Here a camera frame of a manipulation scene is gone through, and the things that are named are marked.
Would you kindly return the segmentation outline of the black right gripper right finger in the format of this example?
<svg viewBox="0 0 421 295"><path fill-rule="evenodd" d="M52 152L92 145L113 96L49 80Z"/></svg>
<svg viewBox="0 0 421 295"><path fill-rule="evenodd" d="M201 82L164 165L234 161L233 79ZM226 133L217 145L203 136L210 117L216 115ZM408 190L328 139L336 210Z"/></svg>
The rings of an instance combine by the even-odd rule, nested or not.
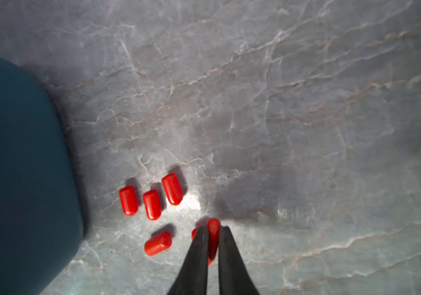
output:
<svg viewBox="0 0 421 295"><path fill-rule="evenodd" d="M259 295L228 226L220 228L218 253L220 295Z"/></svg>

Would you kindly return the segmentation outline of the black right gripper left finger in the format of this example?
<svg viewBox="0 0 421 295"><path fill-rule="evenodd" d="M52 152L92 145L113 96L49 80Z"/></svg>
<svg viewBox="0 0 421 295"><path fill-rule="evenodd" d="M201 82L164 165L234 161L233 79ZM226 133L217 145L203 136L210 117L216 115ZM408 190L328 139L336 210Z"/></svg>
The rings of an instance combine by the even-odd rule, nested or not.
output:
<svg viewBox="0 0 421 295"><path fill-rule="evenodd" d="M169 295L205 295L208 281L207 227L199 227Z"/></svg>

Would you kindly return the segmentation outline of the red sleeve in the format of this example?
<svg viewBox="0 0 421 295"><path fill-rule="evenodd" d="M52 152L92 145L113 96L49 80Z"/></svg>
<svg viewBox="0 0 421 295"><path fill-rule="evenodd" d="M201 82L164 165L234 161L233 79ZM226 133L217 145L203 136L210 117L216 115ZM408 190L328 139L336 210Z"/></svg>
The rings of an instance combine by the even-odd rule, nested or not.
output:
<svg viewBox="0 0 421 295"><path fill-rule="evenodd" d="M162 179L162 185L168 202L173 206L179 205L183 200L184 193L177 175L175 173L171 173L165 176Z"/></svg>
<svg viewBox="0 0 421 295"><path fill-rule="evenodd" d="M200 227L206 227L209 232L208 265L210 266L217 256L221 222L217 218L210 218L207 221L202 222L192 231L192 240L195 239Z"/></svg>
<svg viewBox="0 0 421 295"><path fill-rule="evenodd" d="M143 195L144 207L149 220L158 220L161 216L161 201L157 190L151 190Z"/></svg>
<svg viewBox="0 0 421 295"><path fill-rule="evenodd" d="M134 216L139 209L139 203L133 186L126 186L119 191L121 206L126 216Z"/></svg>
<svg viewBox="0 0 421 295"><path fill-rule="evenodd" d="M172 245L172 235L169 232L163 232L160 235L152 237L144 245L145 254L154 256L169 249Z"/></svg>

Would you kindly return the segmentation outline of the teal plastic storage box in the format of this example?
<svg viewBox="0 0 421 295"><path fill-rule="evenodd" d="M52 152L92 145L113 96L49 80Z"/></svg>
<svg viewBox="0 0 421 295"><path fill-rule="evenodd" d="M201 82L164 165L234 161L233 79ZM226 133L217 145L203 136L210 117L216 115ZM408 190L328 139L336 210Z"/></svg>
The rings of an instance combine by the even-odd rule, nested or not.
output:
<svg viewBox="0 0 421 295"><path fill-rule="evenodd" d="M37 295L70 263L83 218L55 107L0 58L0 295Z"/></svg>

